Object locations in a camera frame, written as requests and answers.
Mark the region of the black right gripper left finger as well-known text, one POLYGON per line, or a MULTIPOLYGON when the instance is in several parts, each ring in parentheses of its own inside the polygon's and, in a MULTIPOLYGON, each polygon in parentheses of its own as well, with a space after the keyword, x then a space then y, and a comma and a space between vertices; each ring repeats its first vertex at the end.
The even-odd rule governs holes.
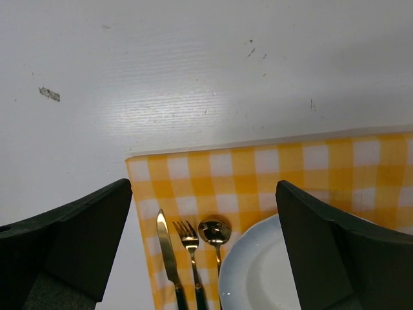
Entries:
POLYGON ((128 179, 1 226, 1 309, 95 309, 132 199, 128 179))

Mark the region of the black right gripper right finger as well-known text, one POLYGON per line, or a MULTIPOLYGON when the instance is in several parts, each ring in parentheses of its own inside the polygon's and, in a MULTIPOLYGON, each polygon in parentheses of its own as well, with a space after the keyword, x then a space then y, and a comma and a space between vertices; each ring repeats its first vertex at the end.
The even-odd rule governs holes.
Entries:
POLYGON ((279 220, 302 309, 412 309, 412 236, 337 209, 288 181, 279 220))

